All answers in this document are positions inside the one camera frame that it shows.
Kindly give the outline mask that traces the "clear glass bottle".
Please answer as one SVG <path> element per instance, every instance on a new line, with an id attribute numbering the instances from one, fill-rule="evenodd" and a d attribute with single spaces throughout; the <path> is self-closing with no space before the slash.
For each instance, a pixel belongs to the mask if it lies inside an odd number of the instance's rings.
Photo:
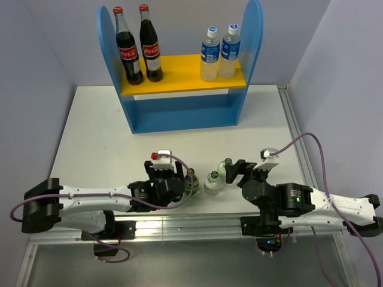
<path id="1" fill-rule="evenodd" d="M 231 166 L 232 164 L 233 164 L 233 161 L 231 158 L 226 158 L 225 160 L 219 163 L 217 167 L 217 172 L 223 181 L 226 180 L 226 166 Z"/>
<path id="2" fill-rule="evenodd" d="M 208 196 L 217 196 L 220 193 L 221 178 L 217 171 L 212 171 L 208 174 L 203 188 Z"/>

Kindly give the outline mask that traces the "Pocari Sweat bottle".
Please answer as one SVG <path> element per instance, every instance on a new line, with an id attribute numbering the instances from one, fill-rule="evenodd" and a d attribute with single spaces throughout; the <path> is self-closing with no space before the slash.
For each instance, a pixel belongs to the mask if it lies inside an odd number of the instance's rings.
<path id="1" fill-rule="evenodd" d="M 201 46 L 200 77 L 203 81 L 211 82 L 216 79 L 219 56 L 218 29 L 215 26 L 210 26 Z"/>
<path id="2" fill-rule="evenodd" d="M 239 26 L 230 24 L 227 33 L 221 43 L 221 60 L 218 74 L 222 78 L 233 78 L 236 69 L 236 61 L 239 56 L 241 38 L 238 34 Z"/>

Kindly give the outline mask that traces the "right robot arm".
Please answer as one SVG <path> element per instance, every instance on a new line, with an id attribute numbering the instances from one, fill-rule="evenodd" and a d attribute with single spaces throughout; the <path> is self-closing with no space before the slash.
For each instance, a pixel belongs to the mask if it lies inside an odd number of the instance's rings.
<path id="1" fill-rule="evenodd" d="M 313 187 L 296 183 L 271 185 L 267 183 L 273 163 L 260 164 L 230 158 L 225 159 L 226 183 L 238 175 L 237 186 L 243 198 L 259 209 L 256 216 L 240 218 L 242 234 L 266 237 L 287 234 L 296 227 L 343 229 L 350 235 L 375 237 L 382 234 L 382 218 L 375 213 L 380 201 L 376 194 L 361 198 L 326 195 Z"/>

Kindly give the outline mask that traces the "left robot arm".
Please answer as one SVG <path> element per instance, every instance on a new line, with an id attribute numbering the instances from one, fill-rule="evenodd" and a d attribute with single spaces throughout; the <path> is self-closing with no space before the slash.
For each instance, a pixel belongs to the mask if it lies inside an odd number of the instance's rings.
<path id="1" fill-rule="evenodd" d="M 115 212 L 152 212 L 181 205 L 185 166 L 170 158 L 144 163 L 147 181 L 116 188 L 75 188 L 48 178 L 24 194 L 22 233 L 35 234 L 54 227 L 115 235 Z"/>

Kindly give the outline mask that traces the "blue and yellow shelf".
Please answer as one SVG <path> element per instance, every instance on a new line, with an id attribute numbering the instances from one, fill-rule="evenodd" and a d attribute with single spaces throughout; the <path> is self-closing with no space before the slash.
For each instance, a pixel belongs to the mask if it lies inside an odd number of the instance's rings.
<path id="1" fill-rule="evenodd" d="M 163 56 L 158 83 L 127 82 L 115 29 L 106 7 L 97 10 L 99 43 L 132 133 L 235 126 L 238 124 L 263 39 L 260 1 L 248 1 L 240 25 L 241 45 L 235 75 L 206 82 L 200 78 L 200 55 Z"/>

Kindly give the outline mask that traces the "right green Perrier bottle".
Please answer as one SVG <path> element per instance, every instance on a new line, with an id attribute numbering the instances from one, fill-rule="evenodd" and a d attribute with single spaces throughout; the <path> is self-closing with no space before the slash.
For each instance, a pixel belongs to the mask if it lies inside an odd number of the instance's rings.
<path id="1" fill-rule="evenodd" d="M 199 179 L 195 174 L 195 170 L 193 168 L 189 168 L 190 175 L 186 173 L 184 186 L 185 193 L 189 194 L 192 191 L 192 196 L 196 196 L 199 193 Z"/>

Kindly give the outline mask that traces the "right cola glass bottle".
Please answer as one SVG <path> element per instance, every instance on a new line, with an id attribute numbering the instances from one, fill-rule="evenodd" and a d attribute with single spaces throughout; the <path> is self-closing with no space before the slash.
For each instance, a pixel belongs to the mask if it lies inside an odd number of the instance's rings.
<path id="1" fill-rule="evenodd" d="M 146 76 L 151 82 L 157 83 L 163 79 L 158 36 L 150 18 L 148 5 L 141 4 L 139 12 L 141 15 L 139 38 Z"/>

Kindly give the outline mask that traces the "cola glass bottle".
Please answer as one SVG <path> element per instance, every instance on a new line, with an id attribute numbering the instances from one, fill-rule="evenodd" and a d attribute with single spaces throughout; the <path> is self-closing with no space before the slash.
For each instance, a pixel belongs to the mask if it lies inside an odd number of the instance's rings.
<path id="1" fill-rule="evenodd" d="M 141 15 L 139 38 L 146 76 L 151 82 L 157 83 L 163 79 L 158 36 L 150 18 L 148 5 L 141 4 L 139 12 Z"/>
<path id="2" fill-rule="evenodd" d="M 138 50 L 123 14 L 122 7 L 114 7 L 116 23 L 116 42 L 129 84 L 137 86 L 144 80 L 139 62 Z"/>

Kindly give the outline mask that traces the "left cola glass bottle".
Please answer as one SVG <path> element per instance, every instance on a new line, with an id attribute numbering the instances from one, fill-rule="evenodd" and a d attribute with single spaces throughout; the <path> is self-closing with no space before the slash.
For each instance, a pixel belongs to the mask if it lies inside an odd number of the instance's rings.
<path id="1" fill-rule="evenodd" d="M 123 14 L 122 7 L 114 7 L 116 23 L 116 42 L 129 84 L 137 86 L 144 80 L 139 62 L 138 50 Z"/>

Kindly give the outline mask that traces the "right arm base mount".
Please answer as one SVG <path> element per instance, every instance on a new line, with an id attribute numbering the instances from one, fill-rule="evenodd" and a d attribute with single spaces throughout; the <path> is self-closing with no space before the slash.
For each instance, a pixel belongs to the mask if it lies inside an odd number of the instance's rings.
<path id="1" fill-rule="evenodd" d="M 256 239 L 256 248 L 262 256 L 273 258 L 287 247 L 293 228 L 282 228 L 278 217 L 268 219 L 263 215 L 240 217 L 243 236 Z"/>

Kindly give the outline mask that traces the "aluminium front rail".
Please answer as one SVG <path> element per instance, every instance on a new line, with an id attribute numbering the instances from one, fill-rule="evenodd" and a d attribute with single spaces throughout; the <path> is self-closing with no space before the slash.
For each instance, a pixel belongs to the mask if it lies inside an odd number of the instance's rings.
<path id="1" fill-rule="evenodd" d="M 237 217 L 139 218 L 135 238 L 123 246 L 130 258 L 103 264 L 80 233 L 54 230 L 31 237 L 17 286 L 326 286 L 320 267 L 338 286 L 347 281 L 335 237 L 296 233 L 283 250 L 262 255 L 241 234 Z"/>

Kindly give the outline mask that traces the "aluminium side rail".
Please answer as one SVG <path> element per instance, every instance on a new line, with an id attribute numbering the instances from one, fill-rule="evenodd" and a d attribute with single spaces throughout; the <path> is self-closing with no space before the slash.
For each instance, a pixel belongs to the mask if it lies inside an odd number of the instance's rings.
<path id="1" fill-rule="evenodd" d="M 294 139 L 301 134 L 294 110 L 288 95 L 287 85 L 277 85 L 278 93 L 281 98 L 282 106 L 287 118 L 288 126 L 290 129 L 291 137 Z M 311 166 L 311 162 L 306 150 L 304 141 L 301 139 L 295 144 L 295 152 L 300 165 L 303 181 L 306 185 L 318 187 L 317 179 L 315 177 L 314 170 Z M 333 239 L 335 241 L 336 250 L 340 259 L 347 285 L 348 286 L 360 286 L 359 279 L 356 275 L 351 257 L 349 255 L 344 234 L 334 234 Z"/>

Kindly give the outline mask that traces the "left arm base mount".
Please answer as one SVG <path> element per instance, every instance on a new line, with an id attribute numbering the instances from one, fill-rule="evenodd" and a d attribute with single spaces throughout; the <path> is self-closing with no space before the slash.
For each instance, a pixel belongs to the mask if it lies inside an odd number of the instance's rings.
<path id="1" fill-rule="evenodd" d="M 97 260 L 109 264 L 122 263 L 130 258 L 130 252 L 122 247 L 121 242 L 134 239 L 135 231 L 135 221 L 117 221 L 112 231 L 104 230 L 98 234 L 82 231 L 80 239 L 93 242 Z"/>

